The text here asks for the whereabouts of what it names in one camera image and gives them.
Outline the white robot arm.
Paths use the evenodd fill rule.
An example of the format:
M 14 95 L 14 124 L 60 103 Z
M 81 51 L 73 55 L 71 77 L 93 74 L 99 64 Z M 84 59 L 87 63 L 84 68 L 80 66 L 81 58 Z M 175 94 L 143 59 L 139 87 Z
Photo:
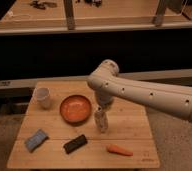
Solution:
M 192 123 L 192 87 L 135 81 L 118 76 L 113 60 L 104 60 L 87 78 L 97 104 L 106 107 L 114 97 L 148 106 Z

